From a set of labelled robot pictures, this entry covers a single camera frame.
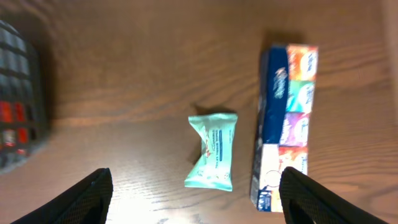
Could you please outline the Kleenex tissue multipack box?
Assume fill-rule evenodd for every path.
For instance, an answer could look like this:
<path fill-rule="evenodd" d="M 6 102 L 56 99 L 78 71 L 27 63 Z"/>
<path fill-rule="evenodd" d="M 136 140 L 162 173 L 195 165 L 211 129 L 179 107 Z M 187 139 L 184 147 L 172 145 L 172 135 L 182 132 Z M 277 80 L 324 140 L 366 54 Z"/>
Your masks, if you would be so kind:
<path fill-rule="evenodd" d="M 257 133 L 250 198 L 261 212 L 281 212 L 282 172 L 308 172 L 308 131 L 318 47 L 273 45 L 261 55 Z"/>

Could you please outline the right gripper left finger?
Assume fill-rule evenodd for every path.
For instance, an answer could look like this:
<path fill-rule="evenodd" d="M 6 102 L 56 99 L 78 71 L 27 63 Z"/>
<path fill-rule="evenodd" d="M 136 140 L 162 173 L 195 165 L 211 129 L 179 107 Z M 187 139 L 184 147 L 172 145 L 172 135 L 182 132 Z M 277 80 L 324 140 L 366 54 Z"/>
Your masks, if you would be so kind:
<path fill-rule="evenodd" d="M 105 224 L 113 196 L 108 168 L 100 168 L 12 224 Z"/>

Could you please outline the grey plastic mesh basket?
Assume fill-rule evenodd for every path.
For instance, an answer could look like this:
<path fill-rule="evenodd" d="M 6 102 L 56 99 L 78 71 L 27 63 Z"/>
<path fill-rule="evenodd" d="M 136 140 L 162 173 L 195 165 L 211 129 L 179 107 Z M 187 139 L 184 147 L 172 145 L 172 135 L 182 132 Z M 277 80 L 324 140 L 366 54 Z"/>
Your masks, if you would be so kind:
<path fill-rule="evenodd" d="M 9 23 L 1 21 L 1 100 L 22 102 L 29 119 L 28 155 L 1 152 L 1 174 L 8 173 L 40 151 L 49 135 L 39 57 L 33 46 Z"/>

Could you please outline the light teal wipes packet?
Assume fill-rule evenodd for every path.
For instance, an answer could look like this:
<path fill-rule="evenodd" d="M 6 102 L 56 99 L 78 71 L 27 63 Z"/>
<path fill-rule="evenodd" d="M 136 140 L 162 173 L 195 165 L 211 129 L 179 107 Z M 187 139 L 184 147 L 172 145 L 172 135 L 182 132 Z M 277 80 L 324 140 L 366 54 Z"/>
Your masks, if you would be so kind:
<path fill-rule="evenodd" d="M 188 117 L 190 126 L 201 138 L 201 156 L 184 180 L 185 187 L 233 190 L 231 167 L 237 120 L 235 113 Z"/>

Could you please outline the orange San Remo spaghetti pack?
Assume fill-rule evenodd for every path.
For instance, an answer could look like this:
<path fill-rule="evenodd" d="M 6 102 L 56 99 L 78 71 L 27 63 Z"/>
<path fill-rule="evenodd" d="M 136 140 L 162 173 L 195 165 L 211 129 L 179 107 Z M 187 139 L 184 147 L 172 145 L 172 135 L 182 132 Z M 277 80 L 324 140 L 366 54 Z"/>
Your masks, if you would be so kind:
<path fill-rule="evenodd" d="M 29 119 L 26 105 L 22 102 L 1 100 L 1 152 L 28 155 Z"/>

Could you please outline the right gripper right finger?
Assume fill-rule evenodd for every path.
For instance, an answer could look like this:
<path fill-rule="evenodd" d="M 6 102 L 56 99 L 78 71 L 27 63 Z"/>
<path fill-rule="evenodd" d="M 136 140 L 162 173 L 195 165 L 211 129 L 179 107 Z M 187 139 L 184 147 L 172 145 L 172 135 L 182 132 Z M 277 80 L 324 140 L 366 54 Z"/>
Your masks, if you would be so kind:
<path fill-rule="evenodd" d="M 282 172 L 279 193 L 287 224 L 386 224 L 293 167 Z"/>

